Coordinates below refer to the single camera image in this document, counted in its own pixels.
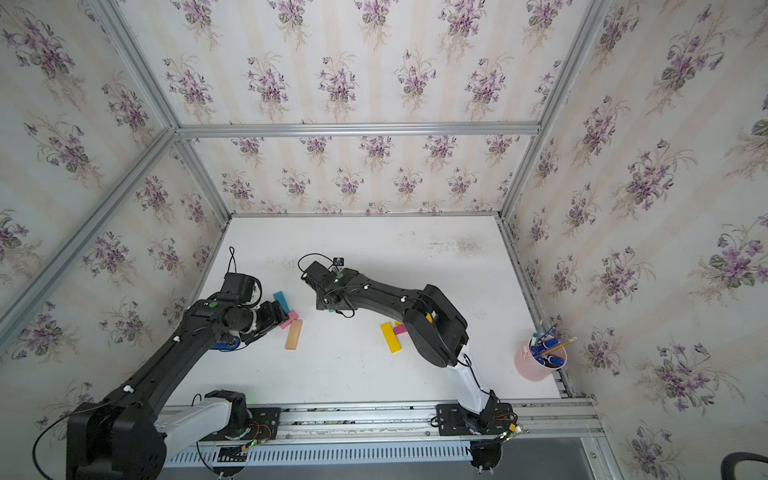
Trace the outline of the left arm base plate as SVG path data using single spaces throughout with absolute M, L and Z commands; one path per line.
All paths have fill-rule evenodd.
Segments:
M 240 427 L 227 426 L 223 431 L 214 432 L 201 439 L 201 442 L 256 441 L 263 443 L 277 437 L 282 410 L 279 407 L 248 408 L 246 423 Z

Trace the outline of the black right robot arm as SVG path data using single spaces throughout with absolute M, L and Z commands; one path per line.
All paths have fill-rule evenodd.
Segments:
M 438 287 L 399 288 L 354 269 L 327 269 L 318 262 L 307 267 L 301 279 L 315 292 L 318 310 L 354 314 L 364 309 L 398 321 L 423 359 L 454 373 L 462 396 L 436 406 L 431 423 L 440 435 L 493 436 L 505 441 L 518 432 L 511 404 L 483 385 L 475 371 L 466 319 Z

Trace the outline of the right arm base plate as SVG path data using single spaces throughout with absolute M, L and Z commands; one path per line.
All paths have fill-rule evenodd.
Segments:
M 517 431 L 519 421 L 510 403 L 490 399 L 479 413 L 458 403 L 439 404 L 430 425 L 440 436 L 505 436 Z

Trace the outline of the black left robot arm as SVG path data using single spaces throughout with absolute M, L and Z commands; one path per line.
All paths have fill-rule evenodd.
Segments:
M 254 301 L 258 279 L 228 273 L 221 289 L 184 311 L 171 337 L 98 403 L 64 416 L 68 479 L 154 479 L 166 461 L 208 435 L 234 441 L 256 435 L 244 394 L 215 390 L 162 421 L 170 395 L 214 346 L 246 347 L 289 319 L 277 301 Z

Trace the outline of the light pink wooden block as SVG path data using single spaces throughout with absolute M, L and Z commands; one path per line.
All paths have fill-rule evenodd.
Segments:
M 288 319 L 287 319 L 287 320 L 285 320 L 285 321 L 284 321 L 284 322 L 283 322 L 283 323 L 280 325 L 280 327 L 281 327 L 282 329 L 286 329 L 286 328 L 289 328 L 289 327 L 291 326 L 291 324 L 292 324 L 294 321 L 296 321 L 296 320 L 299 320 L 299 319 L 300 319 L 299 315 L 298 315 L 298 314 L 297 314 L 297 313 L 296 313 L 294 310 L 291 310 L 291 311 L 288 313 Z

